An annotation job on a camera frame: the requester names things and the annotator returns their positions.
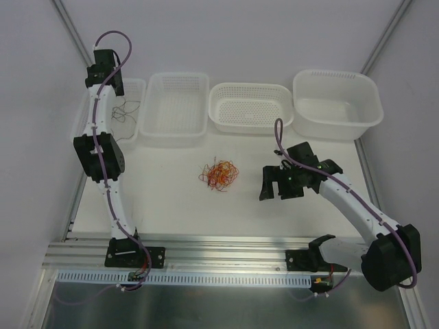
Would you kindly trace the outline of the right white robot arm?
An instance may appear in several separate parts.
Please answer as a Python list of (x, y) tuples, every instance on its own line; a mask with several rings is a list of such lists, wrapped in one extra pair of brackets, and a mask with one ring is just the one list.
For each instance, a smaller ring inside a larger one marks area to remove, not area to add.
[(275, 153), (283, 159), (278, 166), (262, 169), (261, 201), (277, 195), (281, 199), (303, 197), (304, 189), (310, 188), (335, 206), (364, 241), (358, 245), (325, 234), (312, 240), (306, 250), (290, 252), (292, 267), (310, 272), (330, 266), (360, 271), (377, 291), (416, 285), (422, 260), (420, 233), (412, 224), (402, 226), (364, 200), (342, 168), (331, 159), (320, 161), (309, 143)]

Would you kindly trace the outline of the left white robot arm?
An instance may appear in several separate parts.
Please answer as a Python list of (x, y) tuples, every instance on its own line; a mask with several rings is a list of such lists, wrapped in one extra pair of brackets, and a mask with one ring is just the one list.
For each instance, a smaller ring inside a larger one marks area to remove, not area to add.
[(86, 69), (89, 110), (83, 132), (73, 138), (73, 147), (87, 177), (103, 195), (110, 217), (111, 241), (134, 241), (137, 228), (122, 194), (124, 154), (111, 132), (112, 108), (124, 95), (121, 65), (111, 49), (94, 50), (95, 63)]

